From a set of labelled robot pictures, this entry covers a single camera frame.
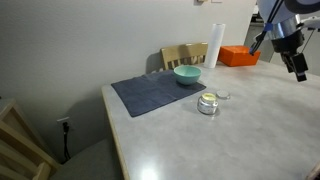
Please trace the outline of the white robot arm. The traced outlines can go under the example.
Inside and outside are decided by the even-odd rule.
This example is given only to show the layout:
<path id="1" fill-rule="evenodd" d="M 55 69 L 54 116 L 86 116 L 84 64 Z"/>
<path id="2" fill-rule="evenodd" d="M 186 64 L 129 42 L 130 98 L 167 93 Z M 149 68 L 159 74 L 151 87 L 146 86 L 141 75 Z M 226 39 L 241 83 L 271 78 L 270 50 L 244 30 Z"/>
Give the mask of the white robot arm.
<path id="1" fill-rule="evenodd" d="M 302 29 L 319 30 L 320 18 L 301 19 L 300 15 L 319 11 L 320 0 L 257 0 L 257 6 L 264 29 L 256 42 L 270 40 L 288 72 L 294 72 L 298 82 L 305 81 L 308 66 L 304 54 L 298 51 L 304 43 Z"/>

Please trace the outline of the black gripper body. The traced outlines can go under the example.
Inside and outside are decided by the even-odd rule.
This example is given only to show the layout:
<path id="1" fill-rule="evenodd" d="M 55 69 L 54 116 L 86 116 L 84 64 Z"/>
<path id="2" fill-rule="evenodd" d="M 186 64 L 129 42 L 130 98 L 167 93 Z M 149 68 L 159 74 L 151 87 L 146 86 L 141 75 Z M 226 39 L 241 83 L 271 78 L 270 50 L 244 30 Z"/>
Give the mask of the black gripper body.
<path id="1" fill-rule="evenodd" d="M 272 40 L 274 51 L 280 54 L 289 73 L 294 72 L 291 57 L 299 53 L 297 49 L 303 45 L 303 42 L 304 37 L 300 30 L 285 38 Z"/>

